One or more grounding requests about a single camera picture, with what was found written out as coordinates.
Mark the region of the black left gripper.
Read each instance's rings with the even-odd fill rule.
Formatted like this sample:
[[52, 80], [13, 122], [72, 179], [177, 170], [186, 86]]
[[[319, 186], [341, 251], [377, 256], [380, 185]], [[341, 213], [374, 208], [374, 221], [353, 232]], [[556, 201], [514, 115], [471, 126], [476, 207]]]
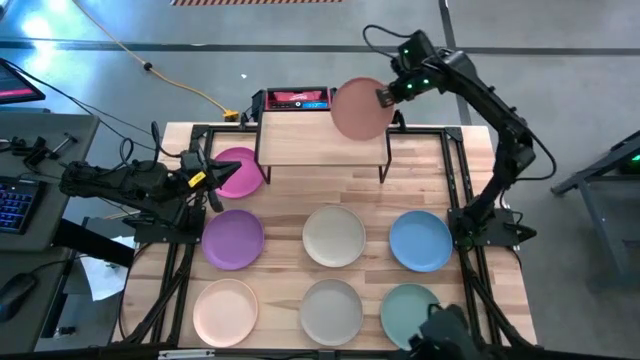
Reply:
[[198, 151], [182, 151], [179, 154], [178, 174], [185, 179], [187, 187], [204, 190], [210, 207], [216, 213], [224, 211], [216, 190], [221, 188], [241, 167], [240, 161], [217, 161], [206, 158]]

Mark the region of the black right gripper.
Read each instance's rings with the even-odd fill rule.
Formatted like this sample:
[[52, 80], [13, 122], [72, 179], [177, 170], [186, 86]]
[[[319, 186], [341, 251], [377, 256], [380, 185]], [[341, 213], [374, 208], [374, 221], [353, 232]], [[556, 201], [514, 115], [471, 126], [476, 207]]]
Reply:
[[411, 101], [415, 97], [437, 88], [444, 81], [444, 73], [434, 67], [422, 66], [413, 70], [394, 69], [397, 78], [389, 88], [376, 90], [376, 97], [382, 108], [389, 108], [395, 101]]

